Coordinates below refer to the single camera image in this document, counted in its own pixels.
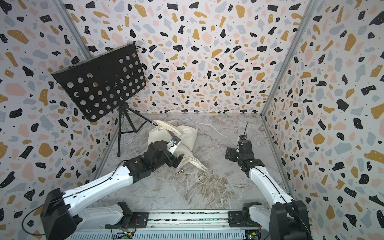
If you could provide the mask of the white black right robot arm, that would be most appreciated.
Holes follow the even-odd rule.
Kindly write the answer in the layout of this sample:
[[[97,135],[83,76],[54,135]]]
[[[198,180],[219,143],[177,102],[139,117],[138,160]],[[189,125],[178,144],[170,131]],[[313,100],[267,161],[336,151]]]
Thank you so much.
[[[254,223],[268,230],[272,240],[312,240],[308,210],[271,177],[265,164],[255,158],[251,141],[239,136],[236,148],[227,148],[225,159],[236,162],[246,176],[257,185],[270,210],[259,202],[244,204],[242,219],[246,226]]]

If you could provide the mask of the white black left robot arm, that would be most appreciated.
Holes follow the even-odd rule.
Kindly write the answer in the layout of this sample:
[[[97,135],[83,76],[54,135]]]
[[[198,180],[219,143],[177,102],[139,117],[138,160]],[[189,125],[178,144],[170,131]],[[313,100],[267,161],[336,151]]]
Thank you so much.
[[[130,226],[134,214],[126,203],[100,208],[90,208],[90,205],[149,177],[163,165],[177,168],[184,157],[175,154],[180,145],[181,140],[177,137],[168,142],[152,142],[142,155],[122,161],[113,172],[103,177],[65,192],[59,188],[50,191],[40,214],[46,238],[65,240],[79,230]]]

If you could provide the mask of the cream drawstring soil bag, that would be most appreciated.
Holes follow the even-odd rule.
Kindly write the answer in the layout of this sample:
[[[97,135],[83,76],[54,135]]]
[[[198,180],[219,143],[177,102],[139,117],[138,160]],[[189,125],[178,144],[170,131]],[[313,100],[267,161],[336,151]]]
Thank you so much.
[[[207,171],[208,169],[204,164],[200,162],[197,158],[195,158],[194,154],[192,153],[192,150],[189,150],[186,146],[184,146],[181,142],[179,143],[178,147],[176,148],[174,155],[178,157],[179,155],[184,154],[184,158],[180,163],[180,167],[184,166],[187,163],[192,164],[196,168]]]

